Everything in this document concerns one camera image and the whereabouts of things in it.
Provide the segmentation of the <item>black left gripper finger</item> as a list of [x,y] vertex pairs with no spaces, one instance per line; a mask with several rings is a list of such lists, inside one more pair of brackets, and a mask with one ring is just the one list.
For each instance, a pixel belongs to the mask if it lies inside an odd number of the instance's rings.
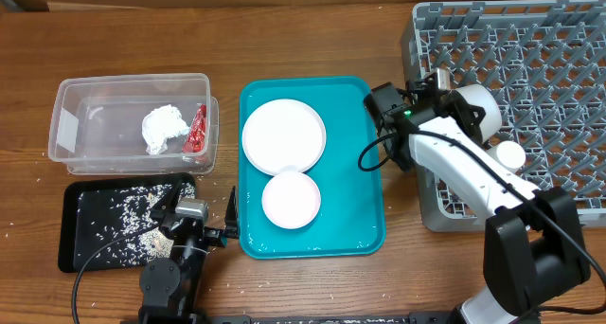
[[224,224],[225,236],[229,239],[238,239],[240,237],[239,215],[238,215],[237,190],[233,187],[225,211]]
[[152,220],[163,220],[168,214],[175,212],[182,185],[183,182],[179,180],[151,207]]

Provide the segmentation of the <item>grey bowl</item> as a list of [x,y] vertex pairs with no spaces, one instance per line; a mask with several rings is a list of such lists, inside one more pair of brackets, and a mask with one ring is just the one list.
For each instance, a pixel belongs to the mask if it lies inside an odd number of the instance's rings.
[[456,88],[455,91],[467,102],[473,116],[473,124],[478,127],[480,145],[487,142],[502,126],[502,116],[491,92],[480,84]]

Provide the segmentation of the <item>cream white cup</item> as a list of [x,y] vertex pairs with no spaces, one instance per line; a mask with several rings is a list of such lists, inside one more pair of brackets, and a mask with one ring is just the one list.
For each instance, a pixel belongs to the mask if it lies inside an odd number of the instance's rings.
[[487,154],[508,171],[518,171],[526,162],[524,148],[514,141],[502,141],[487,150]]

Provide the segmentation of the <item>small pink rice bowl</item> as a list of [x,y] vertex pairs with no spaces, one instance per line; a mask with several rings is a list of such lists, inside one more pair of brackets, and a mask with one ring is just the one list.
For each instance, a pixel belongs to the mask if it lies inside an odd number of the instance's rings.
[[298,229],[308,225],[321,207],[321,193],[309,175],[286,171],[274,176],[265,186],[261,205],[274,225]]

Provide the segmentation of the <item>red foil snack wrapper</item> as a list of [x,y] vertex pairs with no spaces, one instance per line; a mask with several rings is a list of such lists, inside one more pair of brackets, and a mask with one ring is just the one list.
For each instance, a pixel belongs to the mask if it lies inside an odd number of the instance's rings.
[[206,111],[205,105],[198,109],[183,146],[184,153],[198,153],[205,147]]

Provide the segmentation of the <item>white tissue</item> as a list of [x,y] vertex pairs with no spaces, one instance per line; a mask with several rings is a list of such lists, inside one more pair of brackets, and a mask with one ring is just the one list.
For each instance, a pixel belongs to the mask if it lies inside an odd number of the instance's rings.
[[142,135],[149,155],[163,153],[168,148],[169,139],[188,133],[189,127],[181,112],[171,104],[152,110],[142,120]]

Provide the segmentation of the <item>large pink plate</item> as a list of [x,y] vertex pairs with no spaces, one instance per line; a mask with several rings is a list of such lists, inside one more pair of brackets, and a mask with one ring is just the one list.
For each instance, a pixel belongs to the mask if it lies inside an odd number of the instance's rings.
[[246,119],[241,147],[253,167],[269,175],[305,172],[321,158],[327,145],[322,118],[295,99],[268,101]]

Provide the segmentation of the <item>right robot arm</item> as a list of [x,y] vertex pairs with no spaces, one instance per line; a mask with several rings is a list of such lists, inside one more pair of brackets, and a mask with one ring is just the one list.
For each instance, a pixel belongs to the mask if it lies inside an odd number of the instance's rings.
[[484,223],[486,285],[446,322],[536,323],[547,301],[598,270],[574,198],[561,187],[540,189],[484,150],[501,127],[485,87],[449,89],[428,79],[402,90],[388,82],[372,89],[364,106],[388,159],[403,171],[431,171]]

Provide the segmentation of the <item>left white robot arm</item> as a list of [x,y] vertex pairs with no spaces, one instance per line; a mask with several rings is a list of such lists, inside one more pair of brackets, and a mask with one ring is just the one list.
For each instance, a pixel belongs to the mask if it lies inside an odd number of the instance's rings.
[[139,323],[211,323],[196,308],[205,259],[211,247],[224,248],[240,236],[237,195],[231,190],[224,227],[206,225],[208,205],[204,200],[181,197],[176,183],[151,208],[159,232],[172,241],[167,258],[147,263],[139,279],[143,293]]

